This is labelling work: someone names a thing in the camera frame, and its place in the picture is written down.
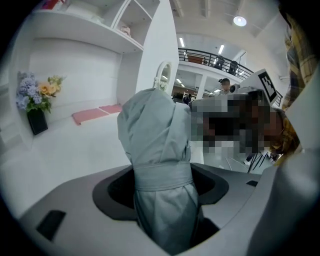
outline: pink cushion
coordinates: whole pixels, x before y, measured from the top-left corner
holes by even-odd
[[[103,112],[99,108],[93,108],[93,109],[88,109],[88,110],[74,113],[72,114],[72,117],[75,123],[79,126],[84,121],[88,121],[91,119],[96,119],[96,118],[100,118],[108,115],[109,115],[108,113]]]
[[[108,105],[108,106],[100,106],[99,109],[102,109],[109,114],[117,113],[122,111],[122,107],[120,105]]]

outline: balcony railing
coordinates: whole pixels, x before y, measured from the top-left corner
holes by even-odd
[[[245,80],[254,73],[234,60],[202,50],[179,48],[179,60],[212,67],[227,72],[241,80]]]

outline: flower vase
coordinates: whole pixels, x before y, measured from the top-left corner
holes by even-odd
[[[34,135],[48,129],[45,113],[41,109],[32,109],[26,115]]]

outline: gray fabric bag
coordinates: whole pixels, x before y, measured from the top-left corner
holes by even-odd
[[[147,89],[124,104],[117,124],[134,169],[139,226],[171,255],[189,249],[199,209],[190,167],[190,108]]]

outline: mirror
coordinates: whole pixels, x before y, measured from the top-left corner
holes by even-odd
[[[154,78],[154,88],[161,91],[166,91],[170,82],[172,64],[169,61],[164,61],[159,66],[156,77]]]

